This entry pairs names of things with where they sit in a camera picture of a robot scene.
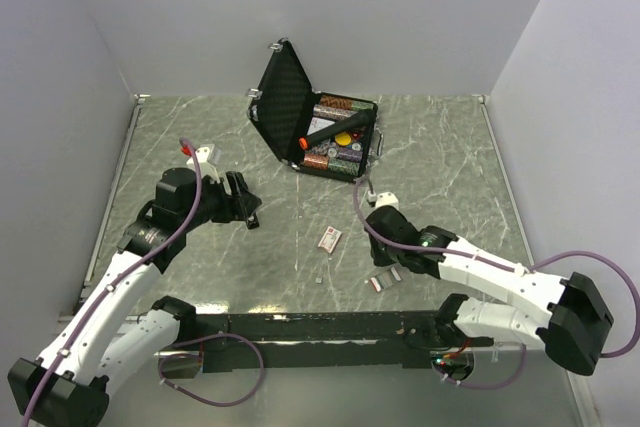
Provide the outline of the striped staple strip pack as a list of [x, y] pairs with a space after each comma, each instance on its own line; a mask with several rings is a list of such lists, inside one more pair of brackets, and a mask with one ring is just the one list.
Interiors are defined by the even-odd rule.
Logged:
[[368, 279], [368, 283], [376, 293], [381, 293], [402, 281], [400, 273], [395, 267], [386, 269]]

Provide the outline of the black stapler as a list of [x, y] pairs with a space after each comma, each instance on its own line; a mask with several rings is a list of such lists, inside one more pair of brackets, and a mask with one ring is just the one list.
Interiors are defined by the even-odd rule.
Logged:
[[260, 222], [256, 214], [253, 214], [246, 219], [246, 227], [249, 230], [257, 229], [260, 227]]

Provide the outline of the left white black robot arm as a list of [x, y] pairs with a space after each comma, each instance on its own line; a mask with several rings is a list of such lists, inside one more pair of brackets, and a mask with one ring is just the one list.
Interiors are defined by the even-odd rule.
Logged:
[[152, 354], [198, 344], [195, 307], [170, 296], [156, 301], [139, 326], [124, 336], [118, 331], [185, 248], [188, 233], [209, 222], [256, 228], [261, 203], [239, 172], [220, 181], [189, 168], [165, 171], [84, 305], [35, 360], [20, 358], [11, 367], [22, 423], [96, 426], [115, 391]]

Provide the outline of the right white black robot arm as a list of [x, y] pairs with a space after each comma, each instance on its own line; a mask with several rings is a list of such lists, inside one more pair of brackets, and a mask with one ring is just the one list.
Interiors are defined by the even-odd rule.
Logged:
[[445, 229], [416, 229], [392, 206], [366, 219], [376, 266], [397, 263], [415, 274], [457, 283], [489, 296], [444, 306], [438, 337], [457, 345], [466, 337], [491, 338], [542, 349], [564, 369], [593, 374], [614, 319], [591, 278], [532, 272], [474, 246]]

